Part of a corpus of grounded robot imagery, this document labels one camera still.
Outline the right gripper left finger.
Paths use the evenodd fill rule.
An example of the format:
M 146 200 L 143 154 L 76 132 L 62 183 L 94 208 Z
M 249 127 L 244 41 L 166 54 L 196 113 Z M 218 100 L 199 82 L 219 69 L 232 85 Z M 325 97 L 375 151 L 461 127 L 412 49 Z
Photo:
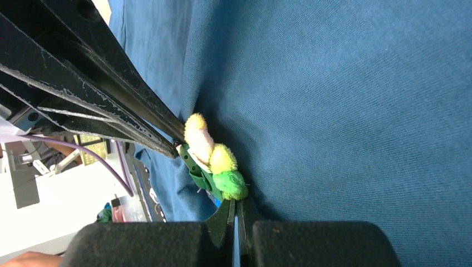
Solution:
M 232 266 L 235 202 L 205 222 L 94 223 L 73 238 L 61 266 Z

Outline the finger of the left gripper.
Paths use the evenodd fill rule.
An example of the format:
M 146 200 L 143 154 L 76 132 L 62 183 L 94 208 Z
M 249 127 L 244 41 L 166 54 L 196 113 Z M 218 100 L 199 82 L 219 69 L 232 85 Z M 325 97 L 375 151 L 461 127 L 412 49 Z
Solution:
M 173 139 L 183 123 L 138 74 L 91 1 L 42 1 L 59 29 L 59 55 L 98 85 L 101 92 Z
M 174 146 L 136 113 L 51 55 L 5 16 L 1 35 L 6 38 L 1 44 L 2 73 L 86 111 L 82 118 L 91 121 L 91 129 L 62 125 L 67 131 L 135 142 L 169 158 L 177 156 Z

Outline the person's bare hand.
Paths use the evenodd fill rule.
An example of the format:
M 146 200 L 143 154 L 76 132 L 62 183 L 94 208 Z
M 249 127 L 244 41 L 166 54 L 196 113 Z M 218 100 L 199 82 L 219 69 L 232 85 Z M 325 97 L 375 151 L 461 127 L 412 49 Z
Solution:
M 1 264 L 1 267 L 58 267 L 62 261 L 62 257 L 28 251 L 7 262 Z

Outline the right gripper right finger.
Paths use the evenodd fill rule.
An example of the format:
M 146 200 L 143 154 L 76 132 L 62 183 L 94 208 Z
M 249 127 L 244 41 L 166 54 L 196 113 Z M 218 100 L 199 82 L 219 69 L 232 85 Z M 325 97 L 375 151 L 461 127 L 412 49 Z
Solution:
M 400 266 L 384 232 L 365 221 L 270 221 L 237 202 L 242 266 Z

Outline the colourful plush flower brooch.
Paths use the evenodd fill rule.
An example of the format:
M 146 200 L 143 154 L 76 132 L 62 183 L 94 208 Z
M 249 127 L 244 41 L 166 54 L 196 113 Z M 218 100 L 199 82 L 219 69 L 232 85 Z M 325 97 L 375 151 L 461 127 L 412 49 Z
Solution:
M 248 186 L 238 170 L 237 159 L 230 148 L 213 140 L 203 115 L 194 113 L 187 119 L 184 143 L 176 149 L 198 188 L 218 201 L 248 197 Z

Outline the blue t-shirt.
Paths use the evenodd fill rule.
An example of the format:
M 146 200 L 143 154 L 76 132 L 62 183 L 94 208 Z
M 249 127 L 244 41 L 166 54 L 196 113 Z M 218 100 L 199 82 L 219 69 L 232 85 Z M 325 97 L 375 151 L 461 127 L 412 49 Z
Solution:
M 470 1 L 110 1 L 150 88 L 201 113 L 258 210 L 369 221 L 403 266 L 471 265 Z

